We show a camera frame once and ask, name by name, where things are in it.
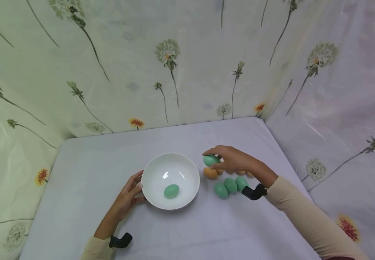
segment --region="beige sleeve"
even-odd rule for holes
[[[337,224],[285,178],[279,176],[267,193],[266,199],[286,213],[321,259],[340,256],[368,260]]]
[[[109,247],[110,238],[105,240],[92,237],[85,246],[81,260],[110,260],[113,249]]]

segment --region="person's left hand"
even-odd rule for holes
[[[141,192],[143,186],[141,185],[141,175],[144,170],[139,171],[135,175],[131,176],[127,181],[127,184],[122,188],[120,194],[118,194],[112,208],[116,212],[116,217],[119,221],[123,220],[128,213],[130,213],[133,206],[137,203],[144,202],[146,198],[143,196],[135,198],[137,194]]]

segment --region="white bowl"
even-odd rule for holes
[[[190,203],[200,184],[196,165],[186,156],[165,153],[154,158],[144,169],[141,183],[146,199],[157,208],[174,210]],[[164,189],[170,184],[179,186],[179,194],[173,199],[164,197]]]

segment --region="hand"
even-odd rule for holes
[[[264,162],[235,149],[234,147],[225,147],[218,145],[215,148],[207,150],[202,155],[217,154],[218,158],[223,158],[224,161],[219,164],[214,164],[211,169],[221,169],[226,172],[239,172],[246,170],[254,175],[257,180],[266,188],[270,188],[277,180],[278,175],[273,172]]]
[[[139,171],[135,175],[131,176],[127,181],[127,184],[122,188],[120,194],[118,194],[117,199],[115,200],[113,208],[116,217],[119,221],[123,220],[134,205],[140,202],[144,202],[146,198],[143,196],[135,198],[136,195],[141,193],[143,186],[141,185],[141,175],[143,175],[144,170]]]
[[[251,165],[257,161],[256,158],[235,149],[234,147],[226,147],[217,145],[215,148],[207,150],[202,155],[217,154],[218,158],[223,158],[224,161],[219,164],[214,164],[211,169],[221,169],[227,172],[239,172],[246,170],[250,172]]]

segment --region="table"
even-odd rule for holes
[[[79,259],[83,248],[128,178],[156,156],[188,156],[202,173],[201,153],[232,145],[265,162],[294,183],[302,183],[259,118],[248,117],[90,136],[65,141],[38,207],[20,260]],[[224,173],[218,181],[228,177]],[[248,179],[251,187],[258,184]],[[319,259],[284,213],[264,198],[216,197],[216,181],[201,175],[195,199],[177,211],[148,203],[136,207],[117,229],[133,236],[116,259],[313,260]]]

